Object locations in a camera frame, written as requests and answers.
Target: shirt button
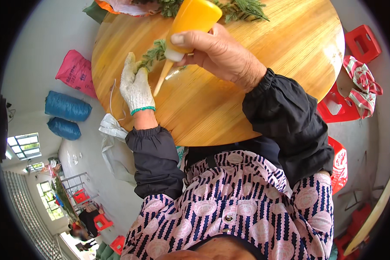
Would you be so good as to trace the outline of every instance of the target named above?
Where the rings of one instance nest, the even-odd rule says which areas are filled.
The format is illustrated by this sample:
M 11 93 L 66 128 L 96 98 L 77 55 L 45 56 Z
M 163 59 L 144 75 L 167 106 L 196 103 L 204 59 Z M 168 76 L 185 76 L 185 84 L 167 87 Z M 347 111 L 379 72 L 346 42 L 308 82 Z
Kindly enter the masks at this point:
M 225 219 L 225 221 L 230 222 L 230 221 L 232 221 L 234 218 L 233 218 L 231 215 L 226 215 L 224 219 Z

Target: bottle nozzle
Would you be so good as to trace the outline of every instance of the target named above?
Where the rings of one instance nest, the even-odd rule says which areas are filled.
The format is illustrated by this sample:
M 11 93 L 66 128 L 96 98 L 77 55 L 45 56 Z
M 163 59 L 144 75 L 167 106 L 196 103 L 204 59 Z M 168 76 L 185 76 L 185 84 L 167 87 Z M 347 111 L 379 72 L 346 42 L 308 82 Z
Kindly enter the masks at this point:
M 167 74 L 169 73 L 170 69 L 172 68 L 173 63 L 174 62 L 172 60 L 166 59 L 166 63 L 163 66 L 162 72 L 160 74 L 159 81 L 157 82 L 155 91 L 153 92 L 153 96 L 157 96 L 157 94 L 159 93 L 160 88 L 161 88 L 161 86 L 163 84 L 163 81 L 165 80 L 165 78 L 166 78 Z

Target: white cotton glove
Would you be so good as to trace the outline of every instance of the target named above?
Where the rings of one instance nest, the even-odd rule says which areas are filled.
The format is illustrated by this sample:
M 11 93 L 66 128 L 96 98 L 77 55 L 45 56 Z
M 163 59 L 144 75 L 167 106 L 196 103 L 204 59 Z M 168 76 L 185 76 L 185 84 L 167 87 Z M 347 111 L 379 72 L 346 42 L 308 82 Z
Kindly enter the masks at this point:
M 130 108 L 130 114 L 145 109 L 155 108 L 155 100 L 153 99 L 150 90 L 149 81 L 147 81 L 147 69 L 141 68 L 136 75 L 136 57 L 134 53 L 129 52 L 125 58 L 124 69 L 121 73 L 121 81 L 119 84 L 119 91 L 121 96 L 127 102 Z

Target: window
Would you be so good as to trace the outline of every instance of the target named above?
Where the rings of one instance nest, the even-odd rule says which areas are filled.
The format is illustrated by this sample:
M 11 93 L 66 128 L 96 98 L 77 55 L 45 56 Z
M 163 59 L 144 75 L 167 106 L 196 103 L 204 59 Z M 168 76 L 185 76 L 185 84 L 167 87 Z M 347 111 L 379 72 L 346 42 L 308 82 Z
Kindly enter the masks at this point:
M 45 164 L 43 162 L 40 162 L 40 163 L 37 163 L 37 164 L 33 164 L 33 165 L 27 165 L 27 168 L 23 169 L 23 171 L 25 173 L 27 173 L 27 169 L 30 170 L 30 172 L 33 172 L 33 171 L 40 171 L 41 169 L 43 169 L 45 167 Z
M 20 160 L 41 156 L 39 134 L 31 133 L 7 138 L 7 143 Z
M 51 184 L 49 181 L 45 181 L 36 185 L 42 199 L 43 205 L 45 205 L 46 211 L 49 214 L 51 220 L 59 219 L 63 217 L 63 212 L 56 204 L 56 200 L 53 198 L 53 191 L 51 190 Z

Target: window frame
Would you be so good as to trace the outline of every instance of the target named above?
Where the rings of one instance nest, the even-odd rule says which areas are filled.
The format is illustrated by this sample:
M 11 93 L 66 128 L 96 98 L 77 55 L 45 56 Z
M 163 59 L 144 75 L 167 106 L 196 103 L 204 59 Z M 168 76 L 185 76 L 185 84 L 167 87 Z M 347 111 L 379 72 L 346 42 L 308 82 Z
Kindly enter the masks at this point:
M 32 159 L 32 158 L 35 158 L 35 157 L 39 157 L 39 156 L 42 156 L 42 152 L 40 150 L 40 140 L 39 140 L 39 133 L 31 133 L 31 134 L 26 134 L 26 135 L 21 135 L 21 136 L 12 136 L 15 141 L 16 141 L 16 144 L 15 145 L 10 145 L 8 143 L 8 140 L 7 140 L 7 144 L 8 146 L 10 146 L 11 148 L 11 151 L 15 154 L 15 157 L 17 157 L 19 160 L 21 161 L 24 161 L 24 160 L 27 160 L 27 159 Z M 26 149 L 26 150 L 23 150 L 21 147 L 22 146 L 25 146 L 25 145 L 30 145 L 30 144 L 35 144 L 35 143 L 29 143 L 29 144 L 20 144 L 19 143 L 19 140 L 22 140 L 22 139 L 25 139 L 25 138 L 29 138 L 29 137 L 37 137 L 37 144 L 38 146 L 37 147 L 34 147 L 34 148 L 30 148 L 30 149 Z M 13 150 L 13 147 L 16 147 L 18 146 L 18 148 L 20 149 L 21 152 L 18 152 L 16 153 L 14 150 Z M 31 154 L 25 154 L 25 152 L 27 151 L 31 151 L 31 150 L 34 150 L 34 149 L 39 149 L 39 152 L 37 153 L 31 153 Z M 18 157 L 19 154 L 23 154 L 23 158 L 20 158 Z
M 49 184 L 49 190 L 43 190 L 42 184 L 45 184 L 45 183 Z M 52 210 L 51 206 L 49 205 L 49 202 L 56 201 L 56 200 L 55 200 L 55 199 L 52 199 L 52 200 L 47 200 L 47 199 L 46 199 L 45 193 L 47 193 L 47 192 L 49 192 L 49 191 L 52 193 L 53 196 L 55 196 L 55 193 L 53 192 L 53 190 L 52 190 L 52 188 L 51 188 L 51 187 L 52 187 L 52 186 L 51 186 L 51 182 L 48 181 L 48 180 L 46 180 L 46 181 L 43 181 L 43 182 L 41 182 L 41 183 L 36 184 L 36 187 L 37 187 L 37 188 L 40 187 L 40 189 L 42 190 L 43 196 L 40 196 L 40 193 L 39 193 L 39 196 L 40 196 L 41 200 L 42 200 L 42 197 L 45 198 L 45 201 L 46 201 L 47 206 L 45 205 L 45 202 L 44 202 L 43 200 L 42 200 L 42 203 L 43 203 L 43 205 L 45 206 L 46 212 L 49 214 L 49 217 L 51 218 L 51 220 L 52 220 L 52 221 L 55 221 L 55 220 L 57 220 L 57 219 L 63 218 L 65 215 L 63 214 L 62 211 L 61 211 L 61 212 L 62 212 L 62 216 L 60 216 L 60 217 L 56 216 L 56 215 L 53 213 L 53 211 L 57 211 L 58 209 L 60 210 L 59 206 L 58 206 L 57 208 L 55 208 L 55 209 Z M 48 209 L 51 210 L 54 219 L 52 219 L 50 213 L 47 211 Z
M 37 164 L 42 164 L 42 166 L 33 167 L 34 165 L 37 165 Z M 29 165 L 27 165 L 27 167 L 29 168 L 30 172 L 34 172 L 34 171 L 40 171 L 43 168 L 45 168 L 45 164 L 41 161 L 40 163 L 29 164 Z

